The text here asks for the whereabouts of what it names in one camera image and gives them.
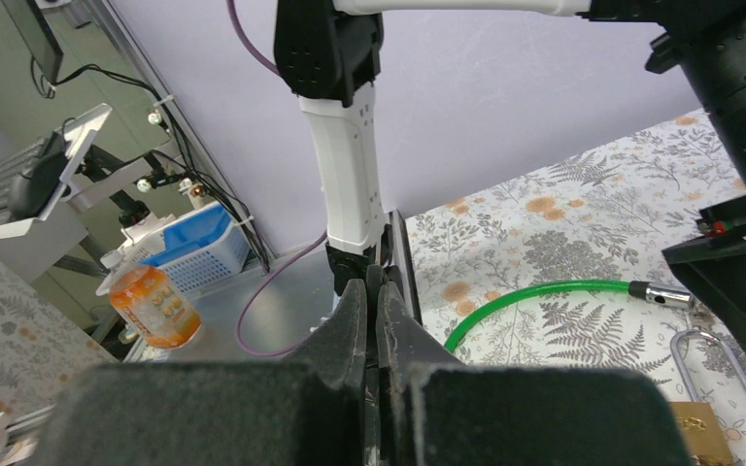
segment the keyboard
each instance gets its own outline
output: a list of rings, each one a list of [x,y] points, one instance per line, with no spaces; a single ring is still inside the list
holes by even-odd
[[[48,138],[40,138],[19,153],[0,161],[0,213],[8,209],[8,198],[13,187],[13,179],[20,176],[21,171],[32,166],[42,156],[64,150],[61,136],[54,132]]]

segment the green hose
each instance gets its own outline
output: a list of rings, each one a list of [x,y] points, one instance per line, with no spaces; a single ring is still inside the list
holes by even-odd
[[[585,290],[627,293],[629,286],[630,283],[628,282],[616,282],[611,280],[569,280],[566,282],[550,282],[518,289],[512,293],[505,294],[504,296],[490,301],[463,320],[453,329],[450,337],[448,337],[445,342],[445,349],[449,352],[453,352],[456,347],[458,347],[458,344],[464,339],[464,336],[467,335],[467,332],[472,330],[477,323],[481,322],[487,316],[496,311],[510,306],[513,303],[518,303],[523,299],[541,296],[543,294],[560,293],[563,291]]]

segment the black mouse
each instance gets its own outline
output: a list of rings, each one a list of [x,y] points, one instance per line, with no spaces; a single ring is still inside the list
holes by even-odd
[[[32,160],[13,177],[7,209],[15,220],[38,216],[58,187],[58,177],[67,166],[63,151]]]

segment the padlock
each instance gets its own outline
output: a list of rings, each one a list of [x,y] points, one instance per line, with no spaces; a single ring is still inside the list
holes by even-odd
[[[746,374],[725,342],[700,329],[683,330],[670,340],[670,352],[692,401],[672,402],[670,409],[676,416],[676,426],[685,438],[685,445],[696,466],[730,466],[733,464],[733,454],[719,428],[719,421],[710,405],[699,400],[691,373],[679,350],[679,344],[692,337],[703,338],[722,349],[746,392]]]

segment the monitor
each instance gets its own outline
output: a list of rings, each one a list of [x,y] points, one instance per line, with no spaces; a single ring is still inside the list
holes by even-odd
[[[18,33],[39,64],[45,79],[48,83],[55,83],[58,80],[58,69],[61,68],[64,53],[52,35],[52,29],[44,19],[36,0],[1,0],[1,3],[13,19]]]

